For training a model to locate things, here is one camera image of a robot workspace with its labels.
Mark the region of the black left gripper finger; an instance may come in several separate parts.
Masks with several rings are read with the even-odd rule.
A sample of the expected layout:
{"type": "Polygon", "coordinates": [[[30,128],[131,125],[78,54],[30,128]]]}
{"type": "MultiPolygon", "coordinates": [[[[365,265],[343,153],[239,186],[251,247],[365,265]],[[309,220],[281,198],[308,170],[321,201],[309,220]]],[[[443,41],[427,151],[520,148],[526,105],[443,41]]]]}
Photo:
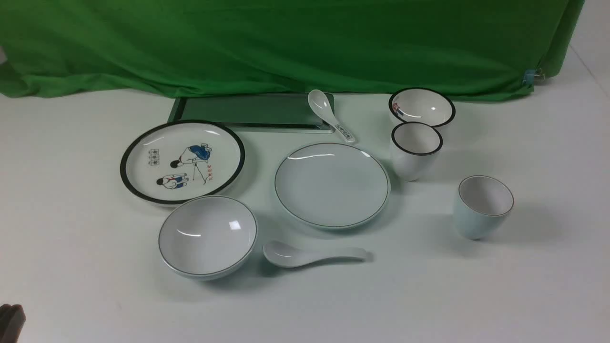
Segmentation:
{"type": "Polygon", "coordinates": [[[21,304],[3,304],[0,307],[0,342],[17,343],[25,321],[21,304]]]}

